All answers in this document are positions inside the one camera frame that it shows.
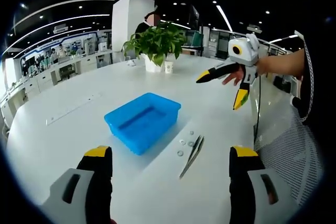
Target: blue plastic tray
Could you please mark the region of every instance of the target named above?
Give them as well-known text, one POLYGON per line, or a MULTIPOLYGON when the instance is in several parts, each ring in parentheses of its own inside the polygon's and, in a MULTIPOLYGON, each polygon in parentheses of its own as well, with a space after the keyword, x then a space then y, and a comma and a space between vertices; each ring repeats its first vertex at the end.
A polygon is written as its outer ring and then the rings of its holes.
POLYGON ((181 105, 146 93, 104 116, 113 135, 133 153, 141 155, 177 120, 181 105))

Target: white flower pot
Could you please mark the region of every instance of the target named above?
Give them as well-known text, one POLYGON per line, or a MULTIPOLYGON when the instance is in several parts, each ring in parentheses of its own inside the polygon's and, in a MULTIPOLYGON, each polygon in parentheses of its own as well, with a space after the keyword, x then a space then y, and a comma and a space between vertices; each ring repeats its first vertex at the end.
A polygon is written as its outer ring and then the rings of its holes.
POLYGON ((148 55, 141 54, 141 57, 145 59, 146 71, 151 73, 160 73, 163 71, 164 63, 161 66, 156 65, 148 58, 148 55))

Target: green plant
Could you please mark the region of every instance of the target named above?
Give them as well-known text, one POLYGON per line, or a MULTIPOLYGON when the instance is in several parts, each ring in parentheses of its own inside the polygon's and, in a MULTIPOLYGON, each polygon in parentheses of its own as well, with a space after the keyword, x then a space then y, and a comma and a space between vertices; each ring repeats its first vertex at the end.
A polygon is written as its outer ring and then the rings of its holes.
POLYGON ((181 31, 170 22, 160 23, 143 33, 131 35, 131 39, 123 45, 124 55, 127 51, 135 50, 135 55, 148 55, 156 65, 161 66, 168 54, 174 54, 177 59, 182 52, 182 46, 186 42, 181 31))

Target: black jacket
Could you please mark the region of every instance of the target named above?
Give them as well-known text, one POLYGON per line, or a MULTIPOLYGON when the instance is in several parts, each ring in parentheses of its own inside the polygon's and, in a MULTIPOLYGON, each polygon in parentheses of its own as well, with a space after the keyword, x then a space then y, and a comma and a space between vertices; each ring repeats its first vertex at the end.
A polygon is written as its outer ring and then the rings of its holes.
POLYGON ((138 25, 137 29, 135 30, 135 33, 143 33, 148 28, 150 28, 150 26, 147 25, 145 22, 142 22, 138 25))

